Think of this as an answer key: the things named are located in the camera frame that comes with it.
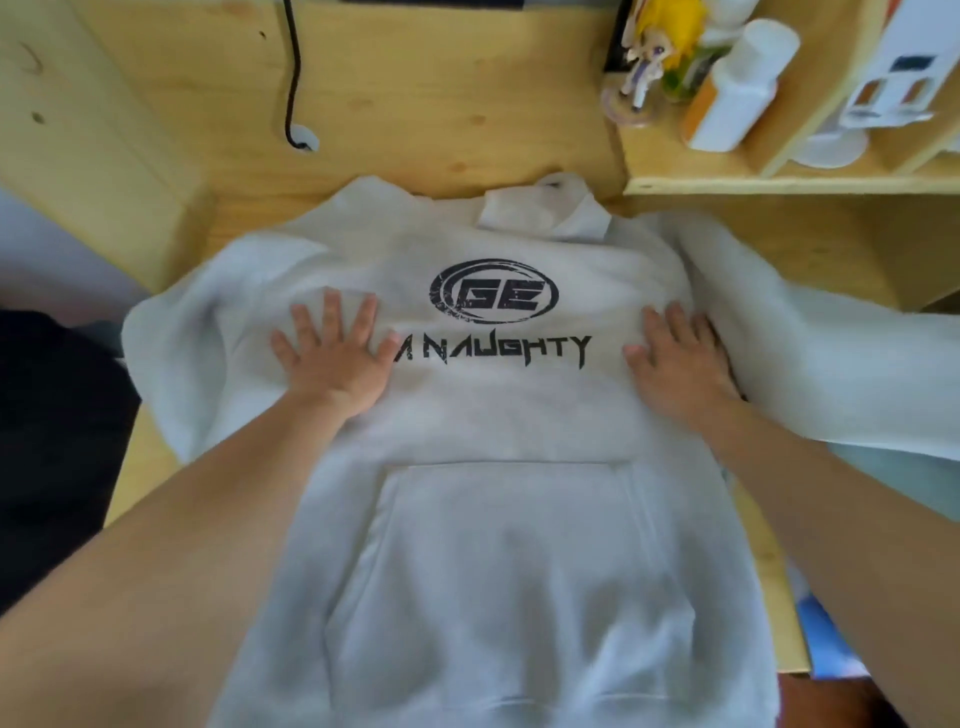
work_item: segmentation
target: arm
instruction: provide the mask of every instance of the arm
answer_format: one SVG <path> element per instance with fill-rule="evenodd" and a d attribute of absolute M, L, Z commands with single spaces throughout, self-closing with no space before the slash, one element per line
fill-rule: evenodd
<path fill-rule="evenodd" d="M 649 349 L 624 349 L 643 400 L 737 475 L 910 725 L 960 725 L 960 526 L 742 401 L 702 315 L 646 309 L 644 328 Z"/>
<path fill-rule="evenodd" d="M 290 387 L 54 570 L 0 620 L 4 725 L 203 725 L 267 592 L 310 474 L 347 418 L 383 392 L 398 348 L 367 351 L 368 297 L 321 339 L 294 306 L 300 352 L 271 339 Z"/>

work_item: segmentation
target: wooden shelf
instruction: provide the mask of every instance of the wooden shelf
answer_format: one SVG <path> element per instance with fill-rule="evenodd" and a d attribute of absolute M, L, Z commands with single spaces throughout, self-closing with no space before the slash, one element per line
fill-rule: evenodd
<path fill-rule="evenodd" d="M 617 127 L 628 178 L 625 195 L 960 194 L 960 155 L 939 155 L 911 175 L 893 175 L 873 148 L 842 169 L 812 169 L 791 161 L 763 179 L 742 148 L 728 154 L 688 149 L 679 131 L 684 109 L 663 103 L 656 124 Z"/>

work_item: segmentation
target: desk surface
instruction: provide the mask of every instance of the desk surface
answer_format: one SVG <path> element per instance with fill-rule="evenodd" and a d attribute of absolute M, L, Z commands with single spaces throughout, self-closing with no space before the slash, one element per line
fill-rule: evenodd
<path fill-rule="evenodd" d="M 321 200 L 313 196 L 223 198 L 205 254 L 213 255 L 243 232 L 303 214 Z M 619 200 L 611 207 L 620 214 L 632 214 L 676 205 L 706 207 L 714 212 L 788 279 L 877 303 L 896 303 L 867 245 L 869 228 L 853 201 L 800 197 L 640 197 Z M 176 457 L 156 430 L 153 416 L 146 407 L 141 408 L 107 522 L 132 507 L 178 466 Z M 807 671 L 806 646 L 786 581 L 780 546 L 743 488 L 737 486 L 733 497 L 756 559 L 778 666 L 784 672 Z"/>

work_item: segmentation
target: left hand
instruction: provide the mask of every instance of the left hand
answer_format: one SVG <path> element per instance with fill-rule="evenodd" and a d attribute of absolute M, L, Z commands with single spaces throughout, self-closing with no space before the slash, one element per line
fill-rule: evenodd
<path fill-rule="evenodd" d="M 274 355 L 290 381 L 287 397 L 320 407 L 332 407 L 344 420 L 366 412 L 383 394 L 400 348 L 400 337 L 390 331 L 376 355 L 367 346 L 376 320 L 376 296 L 360 305 L 353 327 L 345 336 L 340 291 L 324 292 L 324 319 L 320 336 L 302 303 L 290 307 L 299 351 L 282 331 L 270 337 Z"/>

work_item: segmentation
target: yellow hair figure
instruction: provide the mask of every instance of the yellow hair figure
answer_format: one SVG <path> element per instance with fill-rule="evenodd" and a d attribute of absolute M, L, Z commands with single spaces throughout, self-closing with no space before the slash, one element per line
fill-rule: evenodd
<path fill-rule="evenodd" d="M 644 30 L 656 26 L 666 33 L 675 49 L 675 53 L 664 60 L 663 67 L 675 68 L 697 44 L 706 17 L 707 9 L 700 0 L 636 0 L 624 27 L 622 44 L 629 48 Z"/>

